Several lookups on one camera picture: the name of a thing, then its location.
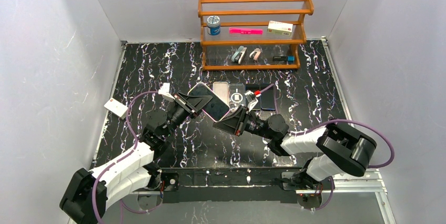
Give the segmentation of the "beige phone case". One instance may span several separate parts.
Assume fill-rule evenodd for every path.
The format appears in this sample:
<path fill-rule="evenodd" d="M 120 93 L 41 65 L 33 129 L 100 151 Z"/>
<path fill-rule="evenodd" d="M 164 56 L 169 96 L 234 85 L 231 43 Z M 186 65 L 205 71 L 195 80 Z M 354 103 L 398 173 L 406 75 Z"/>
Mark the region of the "beige phone case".
<path fill-rule="evenodd" d="M 212 84 L 212 90 L 226 105 L 229 105 L 228 82 L 214 82 Z"/>

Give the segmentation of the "clear phone case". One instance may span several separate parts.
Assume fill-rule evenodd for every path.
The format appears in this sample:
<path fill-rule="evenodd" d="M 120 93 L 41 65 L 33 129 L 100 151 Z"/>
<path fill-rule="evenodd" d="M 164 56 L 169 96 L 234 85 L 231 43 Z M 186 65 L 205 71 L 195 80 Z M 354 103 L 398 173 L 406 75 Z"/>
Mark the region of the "clear phone case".
<path fill-rule="evenodd" d="M 230 111 L 234 112 L 240 106 L 246 104 L 245 85 L 244 84 L 229 84 L 229 107 Z"/>

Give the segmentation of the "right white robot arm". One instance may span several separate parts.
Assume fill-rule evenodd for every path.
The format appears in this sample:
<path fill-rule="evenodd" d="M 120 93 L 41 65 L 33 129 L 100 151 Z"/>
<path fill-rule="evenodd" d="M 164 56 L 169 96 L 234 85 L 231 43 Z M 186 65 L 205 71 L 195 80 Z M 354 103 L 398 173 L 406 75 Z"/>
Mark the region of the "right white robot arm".
<path fill-rule="evenodd" d="M 239 107 L 213 127 L 234 136 L 247 131 L 268 139 L 267 147 L 277 156 L 321 153 L 302 168 L 304 177 L 317 182 L 342 173 L 362 177 L 377 147 L 374 139 L 344 119 L 330 120 L 293 134 L 282 115 L 274 114 L 263 120 L 245 107 Z"/>

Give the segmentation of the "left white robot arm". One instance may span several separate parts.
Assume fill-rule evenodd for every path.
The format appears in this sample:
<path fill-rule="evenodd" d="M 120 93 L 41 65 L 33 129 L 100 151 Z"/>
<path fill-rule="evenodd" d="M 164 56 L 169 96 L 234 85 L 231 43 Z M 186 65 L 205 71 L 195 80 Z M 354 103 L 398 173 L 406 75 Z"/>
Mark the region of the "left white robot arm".
<path fill-rule="evenodd" d="M 158 167 L 153 161 L 161 156 L 171 136 L 187 118 L 197 117 L 212 101 L 210 95 L 163 94 L 170 101 L 167 109 L 149 113 L 141 136 L 132 148 L 108 163 L 77 170 L 62 196 L 60 209 L 75 223 L 103 223 L 106 210 L 131 192 L 155 180 Z"/>

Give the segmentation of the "dark phone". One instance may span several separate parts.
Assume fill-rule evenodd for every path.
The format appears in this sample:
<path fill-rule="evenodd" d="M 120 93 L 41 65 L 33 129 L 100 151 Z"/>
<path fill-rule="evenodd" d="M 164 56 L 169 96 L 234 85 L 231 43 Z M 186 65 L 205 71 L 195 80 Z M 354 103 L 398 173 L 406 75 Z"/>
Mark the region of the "dark phone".
<path fill-rule="evenodd" d="M 260 85 L 259 84 L 246 84 L 245 85 L 245 91 L 252 91 L 253 93 L 255 93 L 256 91 L 260 90 Z M 257 97 L 257 103 L 254 106 L 253 110 L 254 111 L 260 111 L 261 110 L 261 98 Z"/>

